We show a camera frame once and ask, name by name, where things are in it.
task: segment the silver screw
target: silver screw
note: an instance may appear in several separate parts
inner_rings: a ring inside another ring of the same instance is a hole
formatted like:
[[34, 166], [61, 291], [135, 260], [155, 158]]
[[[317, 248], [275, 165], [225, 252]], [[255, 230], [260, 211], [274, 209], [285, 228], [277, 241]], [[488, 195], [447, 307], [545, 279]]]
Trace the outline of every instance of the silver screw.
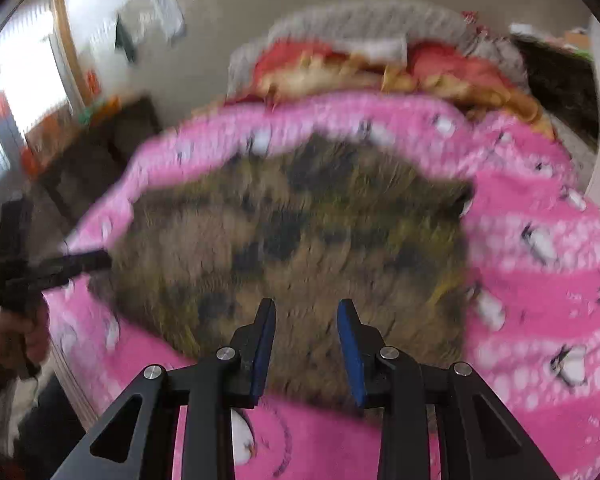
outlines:
[[385, 346], [380, 350], [380, 357], [383, 359], [397, 359], [400, 352], [392, 346]]
[[474, 371], [467, 363], [459, 362], [454, 364], [454, 372], [458, 375], [462, 375], [462, 377], [467, 377], [471, 375], [471, 372]]
[[223, 346], [216, 352], [216, 357], [221, 361], [228, 361], [229, 359], [233, 359], [235, 356], [235, 350], [230, 346]]
[[144, 378], [145, 379], [155, 379], [156, 377], [160, 377], [162, 374], [162, 368], [158, 365], [150, 365], [144, 369]]

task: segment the wall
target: wall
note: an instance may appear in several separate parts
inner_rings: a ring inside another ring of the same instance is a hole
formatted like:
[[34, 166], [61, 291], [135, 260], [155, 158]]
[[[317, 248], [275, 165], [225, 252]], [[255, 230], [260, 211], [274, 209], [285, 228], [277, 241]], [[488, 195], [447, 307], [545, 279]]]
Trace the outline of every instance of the wall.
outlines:
[[[142, 38], [138, 64], [128, 65], [113, 50], [113, 13], [81, 59], [85, 66], [96, 67], [106, 93], [149, 92], [164, 123], [177, 124], [192, 108], [225, 92], [228, 59], [235, 48], [263, 34], [278, 17], [326, 1], [331, 0], [178, 0], [187, 35], [170, 45], [150, 20], [150, 1], [131, 0], [122, 15]], [[586, 26], [590, 14], [580, 0], [429, 1], [458, 11], [478, 10], [480, 20], [499, 31], [511, 22], [527, 22], [560, 34]], [[144, 32], [143, 19], [148, 21]]]

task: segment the black tool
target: black tool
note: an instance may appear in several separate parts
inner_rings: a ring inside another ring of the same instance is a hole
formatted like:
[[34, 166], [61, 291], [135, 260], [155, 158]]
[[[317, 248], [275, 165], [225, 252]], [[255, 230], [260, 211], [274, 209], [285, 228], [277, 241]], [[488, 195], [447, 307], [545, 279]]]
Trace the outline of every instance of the black tool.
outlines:
[[351, 300], [338, 306], [349, 384], [362, 408], [384, 408], [379, 480], [429, 480], [426, 404], [436, 410], [443, 480], [557, 480], [498, 396], [467, 363], [418, 364], [360, 323]]
[[230, 408], [254, 408], [264, 391], [276, 306], [264, 299], [253, 324], [193, 366], [145, 368], [60, 466], [53, 480], [171, 479], [181, 406], [188, 406], [182, 478], [234, 478]]
[[[0, 212], [0, 306], [31, 318], [40, 294], [49, 288], [66, 285], [83, 272], [108, 269], [111, 258], [107, 251], [69, 254], [30, 266], [27, 261], [27, 238], [31, 224], [32, 204], [26, 198], [2, 205]], [[24, 356], [18, 375], [35, 377], [40, 367]]]

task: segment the pink blanket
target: pink blanket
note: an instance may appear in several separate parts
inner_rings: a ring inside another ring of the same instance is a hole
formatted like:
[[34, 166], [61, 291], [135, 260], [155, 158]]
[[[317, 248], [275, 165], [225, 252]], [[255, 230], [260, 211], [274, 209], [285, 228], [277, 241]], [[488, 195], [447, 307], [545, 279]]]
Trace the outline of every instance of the pink blanket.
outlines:
[[[471, 125], [439, 100], [366, 92], [274, 111], [232, 107], [144, 144], [122, 180], [83, 218], [70, 250], [111, 246], [144, 189], [196, 178], [254, 134], [270, 136], [269, 153], [277, 153], [315, 130], [359, 137], [361, 124], [369, 123], [373, 140], [425, 174], [474, 179], [477, 192], [463, 218], [477, 287], [466, 360], [561, 478], [594, 478], [600, 471], [600, 211], [571, 188], [575, 176], [565, 150], [515, 118], [491, 114]], [[144, 366], [187, 362], [160, 340], [117, 323], [88, 295], [87, 282], [80, 277], [46, 297], [52, 337], [102, 412]], [[271, 396], [248, 417], [256, 454], [237, 466], [239, 480], [376, 477], [375, 428]], [[432, 473], [440, 473], [436, 452]]]

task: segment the person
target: person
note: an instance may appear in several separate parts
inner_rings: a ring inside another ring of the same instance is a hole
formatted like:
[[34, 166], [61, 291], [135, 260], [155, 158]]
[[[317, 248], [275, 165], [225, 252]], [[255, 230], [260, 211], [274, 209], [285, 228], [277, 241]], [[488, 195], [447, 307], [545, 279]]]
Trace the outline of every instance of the person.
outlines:
[[[23, 352], [34, 364], [40, 364], [48, 355], [49, 316], [44, 299], [40, 298], [35, 314], [27, 319], [0, 307], [0, 392], [16, 378]], [[0, 456], [0, 480], [24, 479], [23, 470], [13, 460]]]

